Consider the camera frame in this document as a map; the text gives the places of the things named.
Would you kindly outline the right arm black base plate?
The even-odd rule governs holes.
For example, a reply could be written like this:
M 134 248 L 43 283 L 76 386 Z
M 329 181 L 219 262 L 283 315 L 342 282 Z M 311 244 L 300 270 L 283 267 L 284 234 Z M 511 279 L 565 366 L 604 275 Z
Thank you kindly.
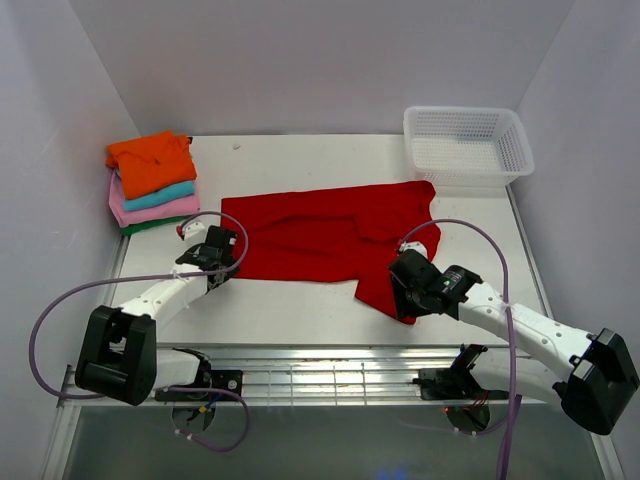
M 481 387 L 470 373 L 449 368 L 420 369 L 412 384 L 419 387 L 423 400 L 507 400 L 509 396 L 504 390 Z

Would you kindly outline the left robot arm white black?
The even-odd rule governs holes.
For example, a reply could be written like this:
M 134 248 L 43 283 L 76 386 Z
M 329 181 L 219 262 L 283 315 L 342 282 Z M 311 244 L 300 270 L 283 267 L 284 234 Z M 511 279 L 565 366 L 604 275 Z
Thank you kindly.
M 167 279 L 119 306 L 93 310 L 76 366 L 77 387 L 134 406 L 171 387 L 194 400 L 210 392 L 206 357 L 190 349 L 160 351 L 157 333 L 237 274 L 237 233 L 196 222 L 182 236 L 188 249 L 176 259 Z

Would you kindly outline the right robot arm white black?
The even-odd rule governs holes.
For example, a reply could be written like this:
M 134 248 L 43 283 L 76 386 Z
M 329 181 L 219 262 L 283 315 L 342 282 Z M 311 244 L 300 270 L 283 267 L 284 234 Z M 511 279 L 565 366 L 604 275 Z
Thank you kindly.
M 424 399 L 503 398 L 509 391 L 556 405 L 577 425 L 608 435 L 639 388 L 624 339 L 561 324 L 521 304 L 507 304 L 481 277 L 458 265 L 439 271 L 409 249 L 389 267 L 400 319 L 446 315 L 515 346 L 525 358 L 485 345 L 461 347 L 450 366 L 422 369 L 415 384 Z

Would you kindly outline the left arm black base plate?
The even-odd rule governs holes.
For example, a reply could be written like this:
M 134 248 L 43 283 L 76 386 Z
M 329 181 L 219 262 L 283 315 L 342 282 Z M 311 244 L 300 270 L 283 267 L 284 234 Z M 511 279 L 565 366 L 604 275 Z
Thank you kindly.
M 199 372 L 195 381 L 182 388 L 204 389 L 215 388 L 231 391 L 242 395 L 244 372 L 242 370 L 204 370 Z M 160 402 L 202 402 L 207 403 L 217 396 L 217 393 L 209 392 L 177 392 L 173 390 L 160 390 L 154 394 L 154 399 Z

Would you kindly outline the red t shirt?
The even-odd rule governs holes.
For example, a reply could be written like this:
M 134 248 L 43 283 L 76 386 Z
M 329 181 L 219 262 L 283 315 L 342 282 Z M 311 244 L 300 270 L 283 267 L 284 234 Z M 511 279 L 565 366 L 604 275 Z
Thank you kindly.
M 306 192 L 227 197 L 224 227 L 242 224 L 235 254 L 243 279 L 336 283 L 356 281 L 354 296 L 395 318 L 389 265 L 413 228 L 435 257 L 441 238 L 427 181 Z

